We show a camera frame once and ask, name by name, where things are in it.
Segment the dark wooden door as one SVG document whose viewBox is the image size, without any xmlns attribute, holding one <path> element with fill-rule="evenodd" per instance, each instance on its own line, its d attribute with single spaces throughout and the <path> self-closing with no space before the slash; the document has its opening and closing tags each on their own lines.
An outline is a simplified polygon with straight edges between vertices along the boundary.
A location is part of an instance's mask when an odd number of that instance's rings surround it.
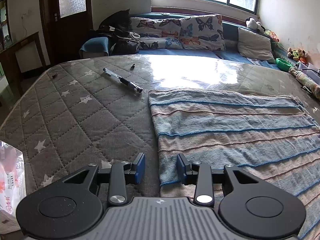
<svg viewBox="0 0 320 240">
<path fill-rule="evenodd" d="M 76 60 L 93 29 L 91 0 L 39 0 L 44 41 L 52 65 Z"/>
</svg>

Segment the grey quilted star mat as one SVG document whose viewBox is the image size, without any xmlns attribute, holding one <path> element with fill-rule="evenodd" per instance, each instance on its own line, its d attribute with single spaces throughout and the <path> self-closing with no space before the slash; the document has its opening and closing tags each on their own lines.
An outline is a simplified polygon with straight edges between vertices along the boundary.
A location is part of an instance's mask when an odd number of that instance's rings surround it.
<svg viewBox="0 0 320 240">
<path fill-rule="evenodd" d="M 107 68 L 143 88 L 136 93 Z M 28 193 L 96 163 L 100 167 L 146 154 L 140 196 L 161 196 L 158 139 L 149 92 L 207 89 L 299 98 L 319 124 L 319 103 L 285 72 L 210 57 L 132 55 L 58 64 L 16 103 L 1 139 L 22 151 Z"/>
</svg>

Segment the green plastic basin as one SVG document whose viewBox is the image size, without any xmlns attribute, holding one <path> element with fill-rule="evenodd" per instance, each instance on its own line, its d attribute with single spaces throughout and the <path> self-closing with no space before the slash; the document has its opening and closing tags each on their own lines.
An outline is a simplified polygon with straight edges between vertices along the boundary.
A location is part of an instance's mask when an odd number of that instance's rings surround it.
<svg viewBox="0 0 320 240">
<path fill-rule="evenodd" d="M 284 72 L 289 72 L 290 68 L 292 67 L 292 64 L 290 62 L 287 62 L 284 59 L 276 58 L 275 60 L 277 67 Z"/>
</svg>

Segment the black clear pen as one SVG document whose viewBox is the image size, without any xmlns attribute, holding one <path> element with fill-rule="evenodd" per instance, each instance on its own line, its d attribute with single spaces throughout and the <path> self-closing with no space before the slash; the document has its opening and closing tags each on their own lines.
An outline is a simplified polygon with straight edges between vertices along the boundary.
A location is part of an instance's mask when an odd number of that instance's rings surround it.
<svg viewBox="0 0 320 240">
<path fill-rule="evenodd" d="M 135 84 L 132 81 L 129 81 L 127 79 L 125 79 L 124 77 L 116 74 L 115 72 L 107 69 L 107 68 L 103 68 L 103 71 L 105 74 L 107 74 L 108 76 L 112 76 L 115 77 L 116 79 L 118 79 L 122 84 L 126 85 L 127 87 L 129 87 L 131 90 L 134 90 L 136 93 L 142 93 L 143 88 L 140 87 L 139 85 Z"/>
</svg>

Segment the colourful plush toys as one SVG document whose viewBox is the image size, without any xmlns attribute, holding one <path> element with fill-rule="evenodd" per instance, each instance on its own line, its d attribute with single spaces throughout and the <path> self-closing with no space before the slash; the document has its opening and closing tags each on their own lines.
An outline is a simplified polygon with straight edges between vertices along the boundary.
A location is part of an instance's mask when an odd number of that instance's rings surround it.
<svg viewBox="0 0 320 240">
<path fill-rule="evenodd" d="M 289 47 L 287 50 L 287 57 L 293 59 L 296 62 L 300 61 L 302 63 L 307 63 L 308 52 L 300 48 L 294 50 Z"/>
</svg>

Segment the butterfly print pillow right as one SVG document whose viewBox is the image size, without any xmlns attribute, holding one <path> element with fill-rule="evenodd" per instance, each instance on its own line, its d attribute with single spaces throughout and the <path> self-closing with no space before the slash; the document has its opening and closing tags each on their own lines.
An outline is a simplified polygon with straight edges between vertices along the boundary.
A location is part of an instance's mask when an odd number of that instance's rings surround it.
<svg viewBox="0 0 320 240">
<path fill-rule="evenodd" d="M 210 51 L 226 49 L 221 15 L 185 17 L 180 21 L 179 41 L 184 49 Z"/>
</svg>

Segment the blue chair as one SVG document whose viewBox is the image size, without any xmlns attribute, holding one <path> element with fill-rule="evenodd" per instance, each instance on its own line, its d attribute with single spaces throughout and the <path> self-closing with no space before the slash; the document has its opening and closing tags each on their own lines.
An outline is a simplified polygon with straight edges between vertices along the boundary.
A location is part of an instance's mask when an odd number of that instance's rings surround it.
<svg viewBox="0 0 320 240">
<path fill-rule="evenodd" d="M 108 56 L 108 38 L 107 37 L 95 37 L 86 41 L 79 54 L 82 59 Z"/>
</svg>

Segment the butterfly print pillow left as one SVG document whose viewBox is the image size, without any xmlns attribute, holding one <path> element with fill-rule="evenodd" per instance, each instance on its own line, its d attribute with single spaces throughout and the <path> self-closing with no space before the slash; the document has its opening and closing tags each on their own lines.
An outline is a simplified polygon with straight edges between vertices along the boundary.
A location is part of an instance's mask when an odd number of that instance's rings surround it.
<svg viewBox="0 0 320 240">
<path fill-rule="evenodd" d="M 140 50 L 183 49 L 179 41 L 181 20 L 130 18 L 129 28 L 140 36 Z"/>
</svg>

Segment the striped blue beige garment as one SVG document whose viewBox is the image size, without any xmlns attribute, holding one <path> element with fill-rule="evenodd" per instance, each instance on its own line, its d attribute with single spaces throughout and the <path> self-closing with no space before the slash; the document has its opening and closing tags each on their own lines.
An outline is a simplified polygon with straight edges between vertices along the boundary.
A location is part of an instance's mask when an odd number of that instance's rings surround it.
<svg viewBox="0 0 320 240">
<path fill-rule="evenodd" d="M 300 239 L 319 239 L 319 124 L 299 98 L 207 89 L 151 90 L 162 197 L 192 197 L 178 179 L 177 155 L 245 171 L 298 197 Z"/>
</svg>

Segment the white black plush toy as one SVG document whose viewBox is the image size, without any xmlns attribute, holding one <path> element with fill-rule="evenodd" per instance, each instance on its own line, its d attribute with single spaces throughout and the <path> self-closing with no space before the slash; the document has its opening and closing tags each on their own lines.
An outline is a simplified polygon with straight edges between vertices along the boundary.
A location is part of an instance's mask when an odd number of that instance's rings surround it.
<svg viewBox="0 0 320 240">
<path fill-rule="evenodd" d="M 246 26 L 248 29 L 257 31 L 259 33 L 264 33 L 266 30 L 259 21 L 256 21 L 252 17 L 246 19 Z"/>
</svg>

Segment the grey white cushion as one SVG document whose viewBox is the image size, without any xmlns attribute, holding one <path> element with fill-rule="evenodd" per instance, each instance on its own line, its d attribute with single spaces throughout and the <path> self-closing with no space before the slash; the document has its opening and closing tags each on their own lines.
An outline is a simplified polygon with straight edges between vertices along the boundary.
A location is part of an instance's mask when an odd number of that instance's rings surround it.
<svg viewBox="0 0 320 240">
<path fill-rule="evenodd" d="M 238 52 L 243 57 L 275 63 L 270 39 L 243 28 L 238 28 Z"/>
</svg>

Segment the butterfly print pillow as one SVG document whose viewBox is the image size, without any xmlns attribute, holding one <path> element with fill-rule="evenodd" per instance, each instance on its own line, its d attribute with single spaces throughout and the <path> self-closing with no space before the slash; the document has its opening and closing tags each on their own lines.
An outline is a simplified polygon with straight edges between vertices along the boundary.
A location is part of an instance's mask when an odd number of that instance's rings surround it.
<svg viewBox="0 0 320 240">
<path fill-rule="evenodd" d="M 221 15 L 185 17 L 180 21 L 179 41 L 184 49 L 210 51 L 226 49 Z"/>
<path fill-rule="evenodd" d="M 129 28 L 140 36 L 140 50 L 183 49 L 179 41 L 181 20 L 130 18 Z"/>
</svg>

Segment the clear plastic storage box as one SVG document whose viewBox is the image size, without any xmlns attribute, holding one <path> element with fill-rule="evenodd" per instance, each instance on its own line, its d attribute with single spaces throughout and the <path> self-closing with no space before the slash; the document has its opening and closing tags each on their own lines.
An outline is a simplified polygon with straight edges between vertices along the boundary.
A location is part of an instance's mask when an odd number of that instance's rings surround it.
<svg viewBox="0 0 320 240">
<path fill-rule="evenodd" d="M 315 81 L 315 83 L 319 84 L 320 70 L 318 68 L 316 68 L 313 64 L 311 64 L 311 63 L 304 64 L 299 61 L 296 64 L 296 67 L 298 68 L 298 70 L 302 71 L 308 77 L 313 79 L 313 81 Z"/>
</svg>

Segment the white pink plastic bag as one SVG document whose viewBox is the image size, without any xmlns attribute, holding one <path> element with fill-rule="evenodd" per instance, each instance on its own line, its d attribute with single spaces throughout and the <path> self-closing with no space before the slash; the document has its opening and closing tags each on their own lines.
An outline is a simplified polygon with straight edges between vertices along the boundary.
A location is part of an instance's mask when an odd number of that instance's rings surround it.
<svg viewBox="0 0 320 240">
<path fill-rule="evenodd" d="M 16 219 L 19 202 L 26 197 L 23 153 L 1 141 L 0 148 L 1 234 L 20 230 Z"/>
</svg>

